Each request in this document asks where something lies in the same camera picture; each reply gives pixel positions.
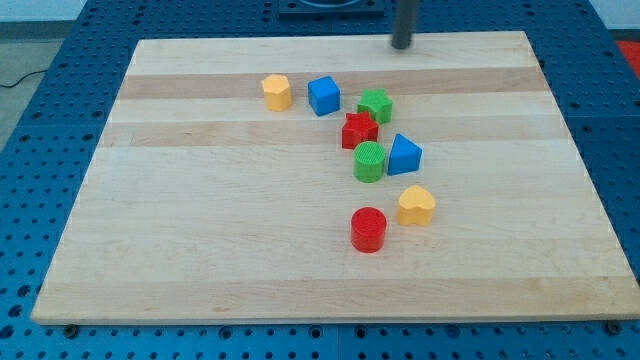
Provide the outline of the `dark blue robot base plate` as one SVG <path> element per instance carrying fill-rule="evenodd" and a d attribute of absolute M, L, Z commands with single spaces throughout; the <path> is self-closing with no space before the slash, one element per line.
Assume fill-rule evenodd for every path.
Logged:
<path fill-rule="evenodd" d="M 305 16 L 379 16 L 384 12 L 384 0 L 279 0 L 277 14 L 279 19 L 293 19 Z"/>

